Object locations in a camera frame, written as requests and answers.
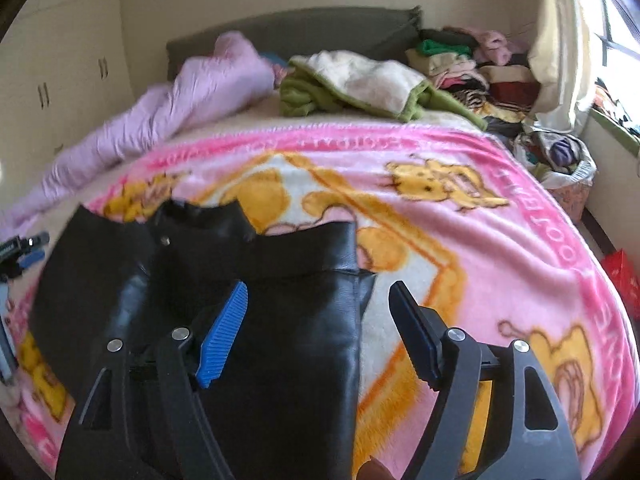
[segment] black leather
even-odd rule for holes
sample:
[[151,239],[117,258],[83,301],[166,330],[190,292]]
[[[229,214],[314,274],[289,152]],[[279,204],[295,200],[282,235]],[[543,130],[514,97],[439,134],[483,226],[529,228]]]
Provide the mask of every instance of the black leather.
[[77,396],[109,339],[152,344],[234,279],[248,286],[247,314],[222,376],[200,394],[232,472],[350,478],[360,319],[375,279],[358,268],[354,224],[265,237],[235,202],[167,202],[146,224],[79,208],[43,272],[30,326]]

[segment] pink blanket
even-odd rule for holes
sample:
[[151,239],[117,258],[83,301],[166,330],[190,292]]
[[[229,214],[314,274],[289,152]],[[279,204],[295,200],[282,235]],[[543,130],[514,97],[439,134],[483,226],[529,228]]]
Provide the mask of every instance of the pink blanket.
[[173,84],[151,87],[130,110],[60,153],[27,196],[0,212],[0,240],[23,234],[39,213],[117,163],[266,97],[273,83],[271,64],[242,34],[223,34],[212,56],[188,59]]
[[[583,477],[638,404],[638,353],[620,298],[551,196],[489,137],[376,123],[205,139],[149,153],[88,206],[144,221],[169,196],[203,206],[239,200],[268,235],[357,222],[359,263],[378,280],[362,322],[354,474],[373,456],[400,478],[436,398],[389,314],[396,280],[476,340],[529,342],[565,408]],[[10,309],[20,392],[4,410],[53,469],[73,401],[29,336],[33,294],[17,290],[37,273],[24,280]],[[465,472],[478,458],[489,396],[483,383]]]

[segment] red bag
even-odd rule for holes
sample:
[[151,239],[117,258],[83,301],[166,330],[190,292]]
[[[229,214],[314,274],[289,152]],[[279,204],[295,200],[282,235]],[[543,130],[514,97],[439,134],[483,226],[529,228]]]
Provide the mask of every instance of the red bag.
[[640,285],[625,251],[620,250],[606,256],[601,264],[619,292],[629,316],[640,319]]

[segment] cabinet handle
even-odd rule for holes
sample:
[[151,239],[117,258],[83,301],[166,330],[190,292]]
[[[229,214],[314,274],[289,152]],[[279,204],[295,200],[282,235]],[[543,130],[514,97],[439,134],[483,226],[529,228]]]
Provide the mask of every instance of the cabinet handle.
[[44,87],[44,97],[47,98],[47,108],[49,108],[49,104],[50,104],[50,101],[49,101],[49,89],[47,88],[47,84],[46,83],[44,83],[42,86]]

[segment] bedsheet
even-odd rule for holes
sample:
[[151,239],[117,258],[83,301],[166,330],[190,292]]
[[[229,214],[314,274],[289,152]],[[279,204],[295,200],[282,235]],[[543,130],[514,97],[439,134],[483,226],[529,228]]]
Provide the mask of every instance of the bedsheet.
[[[401,126],[346,115],[273,127],[281,120],[263,107],[119,168],[39,226],[54,241],[78,201],[143,221],[169,196],[210,206],[239,200],[255,229],[271,235],[352,219],[359,263],[379,273],[362,327],[354,474],[373,456],[399,478],[436,397],[417,379],[388,312],[388,288],[403,280],[478,340],[529,341],[556,386],[587,476],[638,404],[640,366],[620,298],[553,199],[463,120],[460,128]],[[262,128],[243,130],[246,120]],[[12,285],[21,370],[0,402],[51,472],[73,401],[28,332],[37,276],[34,269]],[[489,396],[483,385],[462,470],[478,458]]]

